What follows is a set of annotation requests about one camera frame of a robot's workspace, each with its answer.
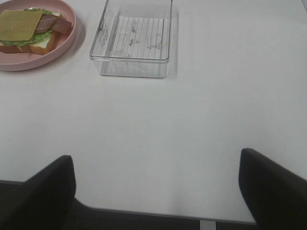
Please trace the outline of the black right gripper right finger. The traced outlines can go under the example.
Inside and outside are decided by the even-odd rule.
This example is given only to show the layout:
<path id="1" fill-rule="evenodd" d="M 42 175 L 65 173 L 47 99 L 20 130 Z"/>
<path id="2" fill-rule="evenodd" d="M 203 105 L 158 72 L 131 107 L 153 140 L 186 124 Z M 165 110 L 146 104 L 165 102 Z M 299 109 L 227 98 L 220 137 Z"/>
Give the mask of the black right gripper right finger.
<path id="1" fill-rule="evenodd" d="M 251 148 L 242 149 L 238 183 L 261 230 L 307 228 L 307 181 Z"/>

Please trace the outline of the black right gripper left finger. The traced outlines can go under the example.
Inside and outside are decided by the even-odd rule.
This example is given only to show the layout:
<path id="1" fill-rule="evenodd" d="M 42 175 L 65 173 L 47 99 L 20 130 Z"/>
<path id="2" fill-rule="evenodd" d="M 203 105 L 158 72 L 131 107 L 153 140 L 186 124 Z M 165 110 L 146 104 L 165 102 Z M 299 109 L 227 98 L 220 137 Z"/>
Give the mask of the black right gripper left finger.
<path id="1" fill-rule="evenodd" d="M 72 157 L 63 155 L 0 198 L 0 228 L 59 230 L 75 192 Z"/>

